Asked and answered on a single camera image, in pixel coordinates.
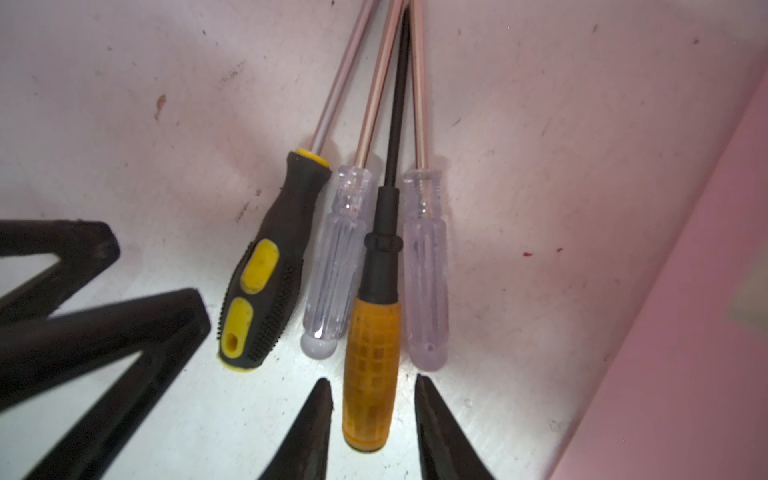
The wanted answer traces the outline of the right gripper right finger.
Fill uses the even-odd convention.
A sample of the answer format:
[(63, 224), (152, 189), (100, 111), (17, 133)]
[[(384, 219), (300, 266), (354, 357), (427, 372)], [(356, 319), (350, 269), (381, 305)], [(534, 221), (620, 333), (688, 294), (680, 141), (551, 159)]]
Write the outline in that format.
[(493, 479), (426, 375), (416, 377), (414, 407), (423, 479)]

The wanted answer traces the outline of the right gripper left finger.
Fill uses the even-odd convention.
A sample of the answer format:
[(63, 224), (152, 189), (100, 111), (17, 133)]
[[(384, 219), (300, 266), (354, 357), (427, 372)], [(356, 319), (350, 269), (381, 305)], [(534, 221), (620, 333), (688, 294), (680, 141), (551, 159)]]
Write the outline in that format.
[(260, 479), (325, 479), (332, 412), (331, 384), (320, 378)]

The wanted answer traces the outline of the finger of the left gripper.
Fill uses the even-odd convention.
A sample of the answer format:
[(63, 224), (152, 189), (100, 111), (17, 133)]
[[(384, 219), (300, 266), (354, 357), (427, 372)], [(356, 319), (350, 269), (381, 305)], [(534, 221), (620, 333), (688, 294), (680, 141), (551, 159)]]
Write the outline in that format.
[(50, 316), (114, 264), (120, 246), (108, 224), (83, 220), (3, 220), (1, 255), (51, 254), (56, 262), (1, 297), (1, 322)]
[(137, 357), (28, 478), (101, 478), (210, 331), (192, 288), (2, 326), (2, 409)]

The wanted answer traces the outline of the black yellow small screwdriver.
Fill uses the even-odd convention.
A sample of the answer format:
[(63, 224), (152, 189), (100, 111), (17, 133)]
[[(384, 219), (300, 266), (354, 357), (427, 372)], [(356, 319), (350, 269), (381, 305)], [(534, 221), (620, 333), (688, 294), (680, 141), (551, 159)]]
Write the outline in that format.
[(309, 147), (288, 153), (281, 191), (229, 281), (217, 338), (218, 357), (232, 370), (262, 365), (298, 300), (317, 199), (331, 176), (321, 152), (377, 6), (362, 3)]

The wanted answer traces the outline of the orange handled screwdriver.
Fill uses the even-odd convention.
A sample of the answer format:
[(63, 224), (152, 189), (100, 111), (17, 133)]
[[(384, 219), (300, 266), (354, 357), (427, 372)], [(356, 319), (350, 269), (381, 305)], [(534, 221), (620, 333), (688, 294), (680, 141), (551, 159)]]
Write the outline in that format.
[(397, 234), (396, 178), (411, 46), (409, 20), (409, 7), (401, 1), (395, 16), (400, 43), (384, 181), (377, 191), (372, 231), (364, 239), (366, 252), (345, 356), (342, 430), (347, 444), (365, 453), (387, 442), (399, 368), (398, 258), (403, 240)]

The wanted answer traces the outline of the pink translucent plastic tool box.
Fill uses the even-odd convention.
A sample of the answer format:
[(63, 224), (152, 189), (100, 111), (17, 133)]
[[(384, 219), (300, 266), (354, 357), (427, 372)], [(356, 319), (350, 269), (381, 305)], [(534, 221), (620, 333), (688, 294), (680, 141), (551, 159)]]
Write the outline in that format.
[(766, 475), (767, 87), (760, 84), (553, 477)]

